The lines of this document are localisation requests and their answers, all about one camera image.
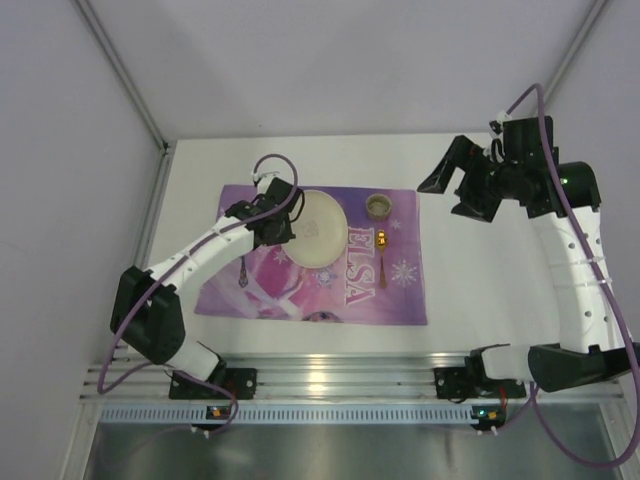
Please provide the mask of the cream white plate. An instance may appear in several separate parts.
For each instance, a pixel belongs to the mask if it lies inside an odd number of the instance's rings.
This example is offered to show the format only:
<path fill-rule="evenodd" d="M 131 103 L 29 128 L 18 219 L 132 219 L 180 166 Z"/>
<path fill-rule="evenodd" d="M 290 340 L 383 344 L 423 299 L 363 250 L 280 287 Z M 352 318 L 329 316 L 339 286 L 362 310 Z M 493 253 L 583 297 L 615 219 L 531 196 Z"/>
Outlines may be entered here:
<path fill-rule="evenodd" d="M 331 195 L 305 190 L 305 203 L 292 223 L 295 238 L 282 248 L 297 265 L 321 269 L 332 265 L 347 245 L 348 223 L 342 206 Z"/>

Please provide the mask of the iridescent purple fork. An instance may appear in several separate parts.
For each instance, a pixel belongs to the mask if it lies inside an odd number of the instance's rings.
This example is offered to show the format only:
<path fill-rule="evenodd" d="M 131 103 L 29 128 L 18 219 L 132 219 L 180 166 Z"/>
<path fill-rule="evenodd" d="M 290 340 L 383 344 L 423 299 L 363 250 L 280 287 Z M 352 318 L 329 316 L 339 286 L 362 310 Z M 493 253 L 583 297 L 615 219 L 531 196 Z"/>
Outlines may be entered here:
<path fill-rule="evenodd" d="M 246 259 L 244 256 L 241 256 L 240 260 L 241 260 L 241 265 L 240 265 L 238 284 L 241 288 L 245 288 L 249 283 Z"/>

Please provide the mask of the small beige cup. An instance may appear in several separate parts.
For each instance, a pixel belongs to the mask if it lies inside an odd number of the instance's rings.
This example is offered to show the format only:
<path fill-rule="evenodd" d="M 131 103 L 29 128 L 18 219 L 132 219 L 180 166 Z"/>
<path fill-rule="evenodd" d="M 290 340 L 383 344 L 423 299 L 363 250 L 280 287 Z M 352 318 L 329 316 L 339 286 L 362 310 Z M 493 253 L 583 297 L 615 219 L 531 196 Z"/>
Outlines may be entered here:
<path fill-rule="evenodd" d="M 393 203 L 390 197 L 384 194 L 372 194 L 365 202 L 366 213 L 372 221 L 384 221 L 386 220 L 393 208 Z"/>

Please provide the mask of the gold spoon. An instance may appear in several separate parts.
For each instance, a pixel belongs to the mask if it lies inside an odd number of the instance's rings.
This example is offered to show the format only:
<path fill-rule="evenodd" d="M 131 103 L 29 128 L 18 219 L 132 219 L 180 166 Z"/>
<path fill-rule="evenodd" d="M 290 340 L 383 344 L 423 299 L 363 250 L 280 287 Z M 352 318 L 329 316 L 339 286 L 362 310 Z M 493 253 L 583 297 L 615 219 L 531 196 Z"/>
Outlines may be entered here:
<path fill-rule="evenodd" d="M 388 286 L 384 264 L 384 252 L 388 244 L 387 233 L 382 229 L 378 230 L 376 233 L 376 248 L 379 252 L 379 286 L 381 289 L 386 289 Z"/>

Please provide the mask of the purple Elsa placemat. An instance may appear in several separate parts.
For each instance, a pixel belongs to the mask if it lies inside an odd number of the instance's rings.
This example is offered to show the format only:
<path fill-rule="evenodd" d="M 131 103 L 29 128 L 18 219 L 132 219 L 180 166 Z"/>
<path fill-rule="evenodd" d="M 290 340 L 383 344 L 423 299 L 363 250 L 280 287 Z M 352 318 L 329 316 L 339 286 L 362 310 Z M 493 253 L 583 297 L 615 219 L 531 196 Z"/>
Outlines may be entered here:
<path fill-rule="evenodd" d="M 393 208 L 384 221 L 366 213 L 371 188 L 322 187 L 342 206 L 349 226 L 341 257 L 321 269 L 295 264 L 282 246 L 260 247 L 245 256 L 249 283 L 238 284 L 241 260 L 226 266 L 201 288 L 199 315 L 373 326 L 423 326 L 427 322 L 419 199 L 412 190 L 386 189 Z M 384 230 L 388 286 L 379 286 L 376 233 Z"/>

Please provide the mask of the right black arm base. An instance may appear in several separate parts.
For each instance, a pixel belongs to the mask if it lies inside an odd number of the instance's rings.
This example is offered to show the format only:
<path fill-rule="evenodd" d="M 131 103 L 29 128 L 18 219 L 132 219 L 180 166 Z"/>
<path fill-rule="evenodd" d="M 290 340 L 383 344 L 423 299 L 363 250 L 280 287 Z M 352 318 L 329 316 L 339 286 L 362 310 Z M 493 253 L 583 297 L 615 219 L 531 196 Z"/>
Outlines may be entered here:
<path fill-rule="evenodd" d="M 490 379 L 484 372 L 481 353 L 474 349 L 464 357 L 459 367 L 438 367 L 433 370 L 438 399 L 461 404 L 470 399 L 521 399 L 526 397 L 523 383 L 512 379 Z"/>

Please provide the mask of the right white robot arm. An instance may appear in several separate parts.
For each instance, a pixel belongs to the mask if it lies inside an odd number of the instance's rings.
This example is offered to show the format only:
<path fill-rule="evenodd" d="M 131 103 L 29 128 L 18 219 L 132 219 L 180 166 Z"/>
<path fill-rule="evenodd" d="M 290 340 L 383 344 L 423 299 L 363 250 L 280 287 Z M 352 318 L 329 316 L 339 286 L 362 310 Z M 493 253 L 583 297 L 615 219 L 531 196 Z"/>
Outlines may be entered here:
<path fill-rule="evenodd" d="M 451 212 L 491 222 L 505 200 L 525 208 L 538 234 L 559 312 L 559 340 L 546 345 L 497 344 L 465 359 L 474 386 L 533 382 L 545 392 L 606 382 L 631 371 L 617 315 L 603 290 L 611 285 L 600 235 L 601 197 L 592 168 L 562 163 L 553 120 L 498 124 L 501 136 L 485 150 L 454 138 L 420 193 L 442 194 L 456 170 L 463 177 Z"/>

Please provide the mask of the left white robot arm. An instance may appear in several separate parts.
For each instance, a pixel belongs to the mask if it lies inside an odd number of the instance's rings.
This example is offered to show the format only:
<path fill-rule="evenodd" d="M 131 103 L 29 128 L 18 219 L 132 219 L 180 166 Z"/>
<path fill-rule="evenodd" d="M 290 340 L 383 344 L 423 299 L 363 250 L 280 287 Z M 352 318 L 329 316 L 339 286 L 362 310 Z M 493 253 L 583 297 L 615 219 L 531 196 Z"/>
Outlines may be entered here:
<path fill-rule="evenodd" d="M 153 365 L 216 383 L 223 359 L 186 333 L 183 307 L 211 277 L 260 246 L 295 238 L 290 214 L 303 191 L 276 176 L 258 182 L 254 199 L 232 204 L 205 234 L 169 259 L 120 278 L 110 330 Z"/>

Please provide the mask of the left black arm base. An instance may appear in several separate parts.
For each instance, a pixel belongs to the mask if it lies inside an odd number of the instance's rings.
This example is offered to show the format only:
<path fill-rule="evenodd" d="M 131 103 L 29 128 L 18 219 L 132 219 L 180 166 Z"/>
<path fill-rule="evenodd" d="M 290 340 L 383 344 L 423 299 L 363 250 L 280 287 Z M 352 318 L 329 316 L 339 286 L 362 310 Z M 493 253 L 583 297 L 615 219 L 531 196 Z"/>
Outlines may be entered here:
<path fill-rule="evenodd" d="M 223 392 L 194 383 L 183 375 L 166 367 L 165 373 L 171 378 L 169 398 L 172 400 L 225 400 Z M 227 367 L 213 384 L 231 394 L 237 400 L 251 400 L 257 388 L 258 371 L 254 368 Z"/>

